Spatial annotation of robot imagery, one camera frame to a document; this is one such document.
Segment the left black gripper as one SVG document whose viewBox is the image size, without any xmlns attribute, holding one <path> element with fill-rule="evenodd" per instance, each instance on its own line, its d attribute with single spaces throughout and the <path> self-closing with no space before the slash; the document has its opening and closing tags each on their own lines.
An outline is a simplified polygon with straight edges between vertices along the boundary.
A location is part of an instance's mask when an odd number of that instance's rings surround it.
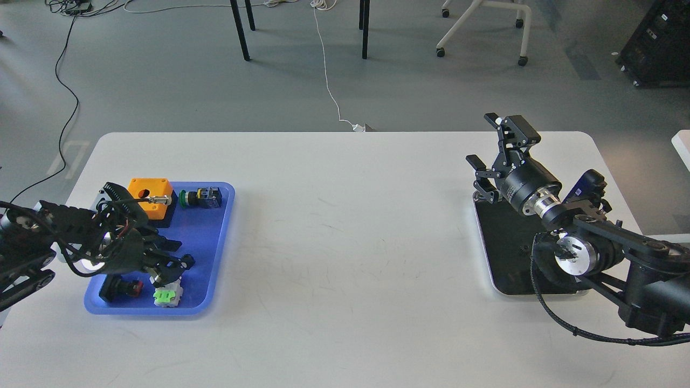
<svg viewBox="0 0 690 388">
<path fill-rule="evenodd" d="M 164 286 L 177 280 L 185 272 L 180 258 L 170 257 L 158 262 L 160 252 L 176 252 L 182 246 L 179 240 L 160 236 L 153 227 L 130 229 L 129 233 L 116 238 L 116 233 L 106 233 L 100 243 L 101 273 L 126 274 L 141 271 L 150 274 L 153 286 Z"/>
</svg>

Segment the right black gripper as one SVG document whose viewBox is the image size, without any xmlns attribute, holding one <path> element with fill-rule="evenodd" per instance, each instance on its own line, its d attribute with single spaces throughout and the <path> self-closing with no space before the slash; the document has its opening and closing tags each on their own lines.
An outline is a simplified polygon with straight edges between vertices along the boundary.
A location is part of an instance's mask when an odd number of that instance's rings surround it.
<svg viewBox="0 0 690 388">
<path fill-rule="evenodd" d="M 497 130 L 499 154 L 494 164 L 496 171 L 488 169 L 477 155 L 466 156 L 475 171 L 475 200 L 495 204 L 502 201 L 502 196 L 525 216 L 544 216 L 561 204 L 558 194 L 562 184 L 530 157 L 530 148 L 541 142 L 537 130 L 522 115 L 499 117 L 486 113 L 485 120 Z M 497 189 L 490 178 L 495 178 Z"/>
</svg>

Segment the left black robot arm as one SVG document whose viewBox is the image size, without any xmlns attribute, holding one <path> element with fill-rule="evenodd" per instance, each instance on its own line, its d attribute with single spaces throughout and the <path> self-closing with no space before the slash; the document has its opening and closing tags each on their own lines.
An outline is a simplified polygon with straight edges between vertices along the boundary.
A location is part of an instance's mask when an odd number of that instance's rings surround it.
<svg viewBox="0 0 690 388">
<path fill-rule="evenodd" d="M 106 199 L 94 210 L 42 200 L 34 209 L 2 202 L 2 311 L 42 289 L 54 279 L 47 266 L 57 244 L 72 273 L 89 278 L 105 274 L 99 295 L 113 302 L 117 295 L 138 297 L 139 280 L 122 275 L 148 273 L 155 288 L 178 282 L 195 260 L 173 256 L 182 243 L 168 240 L 148 224 L 142 202 L 170 204 L 170 196 L 135 198 L 115 183 L 103 187 Z"/>
</svg>

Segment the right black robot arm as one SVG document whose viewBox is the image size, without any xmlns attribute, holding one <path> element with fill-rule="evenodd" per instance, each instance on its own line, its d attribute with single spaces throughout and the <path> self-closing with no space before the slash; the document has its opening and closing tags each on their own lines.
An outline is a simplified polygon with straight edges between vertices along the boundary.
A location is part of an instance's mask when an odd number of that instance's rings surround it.
<svg viewBox="0 0 690 388">
<path fill-rule="evenodd" d="M 610 221 L 606 181 L 582 174 L 566 197 L 562 183 L 532 158 L 540 134 L 524 117 L 486 113 L 498 154 L 474 170 L 473 204 L 493 287 L 503 295 L 535 295 L 545 312 L 574 336 L 592 341 L 664 347 L 688 342 L 688 248 L 626 230 Z M 567 323 L 544 295 L 599 293 L 642 339 L 606 337 Z"/>
</svg>

